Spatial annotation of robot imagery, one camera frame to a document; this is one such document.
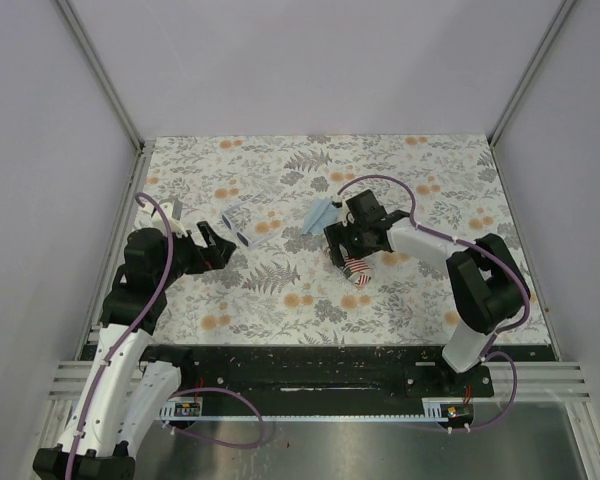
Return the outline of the light blue cleaning cloth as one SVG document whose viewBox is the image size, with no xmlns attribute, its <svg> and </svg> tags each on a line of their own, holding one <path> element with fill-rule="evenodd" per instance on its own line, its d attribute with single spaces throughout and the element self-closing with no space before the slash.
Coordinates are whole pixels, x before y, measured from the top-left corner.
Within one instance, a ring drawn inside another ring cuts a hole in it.
<svg viewBox="0 0 600 480">
<path fill-rule="evenodd" d="M 323 230 L 334 224 L 339 217 L 340 208 L 329 198 L 316 198 L 312 201 L 301 228 L 302 235 L 320 235 Z"/>
</svg>

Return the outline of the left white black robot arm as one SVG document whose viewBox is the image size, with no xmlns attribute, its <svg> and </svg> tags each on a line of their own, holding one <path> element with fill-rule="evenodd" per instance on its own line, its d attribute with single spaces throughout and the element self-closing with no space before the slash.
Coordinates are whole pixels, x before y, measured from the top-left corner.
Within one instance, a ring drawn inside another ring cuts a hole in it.
<svg viewBox="0 0 600 480">
<path fill-rule="evenodd" d="M 236 249 L 206 222 L 190 232 L 157 228 L 133 231 L 124 261 L 105 297 L 96 354 L 78 404 L 55 446 L 36 452 L 41 479 L 131 479 L 139 446 L 171 394 L 185 395 L 197 382 L 183 347 L 162 346 L 150 355 L 147 379 L 129 388 L 167 305 L 166 290 L 186 275 L 225 268 Z"/>
</svg>

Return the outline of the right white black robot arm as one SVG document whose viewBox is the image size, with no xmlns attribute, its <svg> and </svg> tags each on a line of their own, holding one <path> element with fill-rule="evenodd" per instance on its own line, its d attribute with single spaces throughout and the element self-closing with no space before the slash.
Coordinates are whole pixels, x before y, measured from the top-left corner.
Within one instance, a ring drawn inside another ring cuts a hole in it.
<svg viewBox="0 0 600 480">
<path fill-rule="evenodd" d="M 329 257 L 355 285 L 370 281 L 365 259 L 379 252 L 414 257 L 449 279 L 460 320 L 434 374 L 442 393 L 460 394 L 498 327 L 529 306 L 529 287 L 504 240 L 488 234 L 466 242 L 435 231 L 411 213 L 387 211 L 370 190 L 331 206 L 338 217 L 324 228 Z"/>
</svg>

